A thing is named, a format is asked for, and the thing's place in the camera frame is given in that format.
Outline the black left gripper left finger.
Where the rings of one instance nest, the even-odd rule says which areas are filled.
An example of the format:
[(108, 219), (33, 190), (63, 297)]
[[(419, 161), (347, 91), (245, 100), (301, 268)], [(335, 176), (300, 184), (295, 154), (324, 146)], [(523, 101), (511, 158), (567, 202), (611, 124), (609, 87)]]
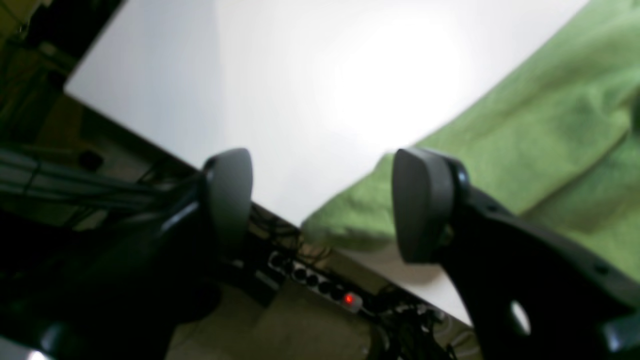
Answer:
[(253, 162), (246, 148), (233, 148), (205, 161), (202, 205), (220, 257), (231, 259), (242, 250), (249, 227), (253, 192)]

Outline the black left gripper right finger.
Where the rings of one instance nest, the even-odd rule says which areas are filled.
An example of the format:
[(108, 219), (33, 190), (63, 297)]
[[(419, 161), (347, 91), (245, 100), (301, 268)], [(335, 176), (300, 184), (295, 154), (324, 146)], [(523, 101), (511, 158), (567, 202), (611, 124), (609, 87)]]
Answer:
[(461, 161), (393, 157), (392, 209), (407, 264), (438, 264), (486, 360), (637, 360), (639, 284), (578, 242), (473, 187)]

